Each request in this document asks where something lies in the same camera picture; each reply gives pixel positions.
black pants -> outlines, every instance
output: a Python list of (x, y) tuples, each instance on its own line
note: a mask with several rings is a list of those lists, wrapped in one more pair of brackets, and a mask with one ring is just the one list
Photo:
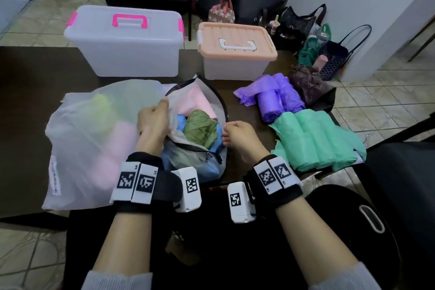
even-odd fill
[[(231, 221), (226, 191), (201, 191), (202, 205), (189, 213), (153, 215), (153, 289), (210, 288), (307, 289), (276, 217)], [(63, 290), (80, 289), (100, 252), (115, 211), (112, 206), (74, 210), (69, 217)], [(176, 230), (202, 260), (188, 267), (164, 251)]]

dark wooden table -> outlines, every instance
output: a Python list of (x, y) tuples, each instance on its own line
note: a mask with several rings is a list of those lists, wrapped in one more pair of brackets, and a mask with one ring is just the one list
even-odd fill
[[(264, 73), (286, 75), (295, 64), (297, 60), (291, 53), (280, 51)], [(90, 92), (125, 78), (97, 77), (77, 48), (2, 47), (0, 72), (0, 217), (39, 213), (48, 187), (51, 143), (44, 131), (51, 114), (66, 93)], [(180, 83), (196, 73), (204, 73), (202, 56), (196, 50), (180, 50), (179, 75), (152, 79)], [(212, 81), (227, 105), (229, 120), (252, 124), (264, 146), (271, 150), (275, 147), (275, 132), (264, 124), (258, 107), (240, 105), (233, 95), (235, 89), (249, 83)], [(229, 151), (223, 181), (241, 180), (246, 171), (240, 156)]]

peach storage box lid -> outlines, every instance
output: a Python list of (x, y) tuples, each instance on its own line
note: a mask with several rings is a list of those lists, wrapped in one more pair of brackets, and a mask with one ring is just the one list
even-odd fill
[(274, 61), (278, 56), (266, 29), (253, 25), (200, 23), (198, 45), (206, 58)]

forearm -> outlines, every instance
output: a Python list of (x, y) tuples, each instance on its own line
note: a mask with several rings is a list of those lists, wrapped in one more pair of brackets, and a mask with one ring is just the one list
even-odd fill
[(277, 208), (276, 214), (308, 285), (319, 284), (358, 264), (303, 197)]
[(118, 213), (93, 270), (125, 276), (150, 271), (151, 215)]

rug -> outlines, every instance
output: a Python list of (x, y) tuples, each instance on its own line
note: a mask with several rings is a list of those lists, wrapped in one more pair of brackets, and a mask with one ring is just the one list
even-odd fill
[(5, 31), (31, 0), (0, 0), (0, 34)]

